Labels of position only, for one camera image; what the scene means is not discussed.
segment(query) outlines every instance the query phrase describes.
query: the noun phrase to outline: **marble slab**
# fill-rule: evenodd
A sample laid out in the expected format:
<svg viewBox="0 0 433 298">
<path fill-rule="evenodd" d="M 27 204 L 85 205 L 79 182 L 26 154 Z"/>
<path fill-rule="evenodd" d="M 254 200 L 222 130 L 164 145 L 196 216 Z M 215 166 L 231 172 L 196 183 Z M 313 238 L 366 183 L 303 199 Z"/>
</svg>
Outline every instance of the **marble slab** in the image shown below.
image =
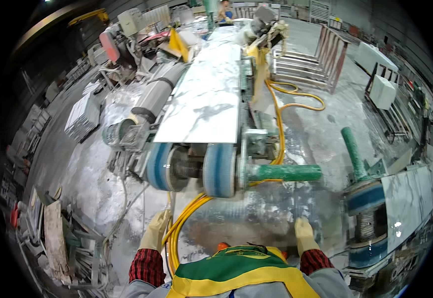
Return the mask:
<svg viewBox="0 0 433 298">
<path fill-rule="evenodd" d="M 236 143 L 240 47 L 236 29 L 217 28 L 175 92 L 154 142 Z"/>
<path fill-rule="evenodd" d="M 387 211 L 387 252 L 407 239 L 433 209 L 433 163 L 381 179 Z"/>
</svg>

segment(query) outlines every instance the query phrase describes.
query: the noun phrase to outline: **glove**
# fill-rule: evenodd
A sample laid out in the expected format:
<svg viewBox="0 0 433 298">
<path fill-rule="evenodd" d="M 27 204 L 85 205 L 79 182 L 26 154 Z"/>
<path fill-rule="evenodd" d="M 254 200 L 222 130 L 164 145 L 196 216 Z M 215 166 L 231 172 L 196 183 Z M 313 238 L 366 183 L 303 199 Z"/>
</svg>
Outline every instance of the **glove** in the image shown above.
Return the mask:
<svg viewBox="0 0 433 298">
<path fill-rule="evenodd" d="M 160 252 L 162 250 L 162 238 L 169 219 L 170 210 L 157 212 L 142 236 L 139 249 L 149 248 Z"/>
<path fill-rule="evenodd" d="M 296 219 L 294 231 L 296 234 L 297 253 L 299 257 L 301 257 L 306 250 L 320 249 L 319 245 L 314 241 L 314 233 L 306 217 Z"/>
</svg>

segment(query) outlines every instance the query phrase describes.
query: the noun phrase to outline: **green yellow apron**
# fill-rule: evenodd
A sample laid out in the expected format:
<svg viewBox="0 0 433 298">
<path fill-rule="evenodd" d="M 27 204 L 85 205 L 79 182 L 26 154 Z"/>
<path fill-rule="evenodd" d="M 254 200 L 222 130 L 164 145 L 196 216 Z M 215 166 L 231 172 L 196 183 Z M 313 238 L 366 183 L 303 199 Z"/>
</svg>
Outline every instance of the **green yellow apron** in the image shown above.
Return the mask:
<svg viewBox="0 0 433 298">
<path fill-rule="evenodd" d="M 180 264 L 167 298 L 205 297 L 248 285 L 282 282 L 293 298 L 318 298 L 302 272 L 275 247 L 236 246 L 206 259 Z"/>
</svg>

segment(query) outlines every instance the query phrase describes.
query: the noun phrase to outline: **worker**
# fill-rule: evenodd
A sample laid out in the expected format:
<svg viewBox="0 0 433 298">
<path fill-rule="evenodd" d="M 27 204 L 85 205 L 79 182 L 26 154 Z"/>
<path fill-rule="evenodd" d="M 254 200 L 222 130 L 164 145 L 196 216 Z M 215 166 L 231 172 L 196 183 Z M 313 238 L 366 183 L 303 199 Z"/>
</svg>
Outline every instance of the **worker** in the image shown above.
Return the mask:
<svg viewBox="0 0 433 298">
<path fill-rule="evenodd" d="M 228 0 L 220 0 L 221 7 L 218 11 L 218 21 L 220 23 L 227 22 L 232 23 L 233 13 L 231 8 L 228 7 Z"/>
<path fill-rule="evenodd" d="M 160 251 L 169 217 L 169 211 L 161 211 L 150 222 L 131 264 L 130 284 L 122 298 L 352 297 L 342 274 L 314 241 L 312 227 L 304 217 L 295 223 L 300 269 L 288 265 L 275 247 L 242 245 L 180 264 L 172 281 L 164 283 Z"/>
</svg>

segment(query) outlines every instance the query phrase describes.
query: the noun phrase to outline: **red plaid sleeve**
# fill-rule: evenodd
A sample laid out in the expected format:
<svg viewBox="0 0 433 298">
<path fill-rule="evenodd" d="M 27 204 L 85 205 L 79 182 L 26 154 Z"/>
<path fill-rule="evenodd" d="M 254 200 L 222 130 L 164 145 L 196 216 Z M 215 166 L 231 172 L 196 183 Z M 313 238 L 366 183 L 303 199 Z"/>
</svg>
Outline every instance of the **red plaid sleeve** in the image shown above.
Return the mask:
<svg viewBox="0 0 433 298">
<path fill-rule="evenodd" d="M 327 256 L 319 249 L 306 250 L 301 256 L 301 272 L 309 275 L 322 268 L 334 268 Z"/>
<path fill-rule="evenodd" d="M 164 284 L 164 262 L 155 249 L 142 248 L 137 250 L 129 270 L 129 283 L 140 279 L 154 285 L 156 288 Z"/>
</svg>

